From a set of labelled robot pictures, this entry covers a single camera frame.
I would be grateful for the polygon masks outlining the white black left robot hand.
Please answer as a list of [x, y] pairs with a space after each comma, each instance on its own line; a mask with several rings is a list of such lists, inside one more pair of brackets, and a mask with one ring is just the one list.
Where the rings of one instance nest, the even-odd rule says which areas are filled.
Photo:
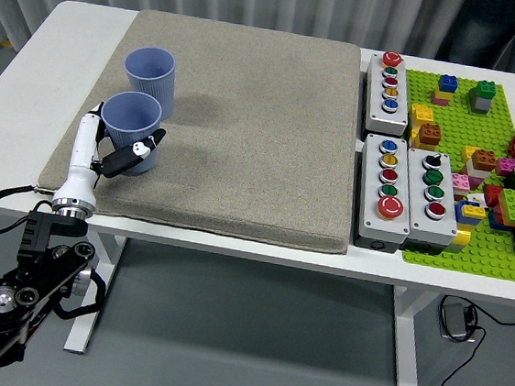
[[95, 212], [93, 193], [99, 176], [114, 178], [146, 161], [155, 154], [160, 141], [166, 136], [163, 128], [152, 127], [141, 138], [103, 159], [98, 156], [98, 146], [104, 137], [102, 120], [104, 105], [99, 104], [81, 119], [72, 146], [71, 161], [66, 182], [52, 196], [52, 210], [58, 215], [84, 220]]

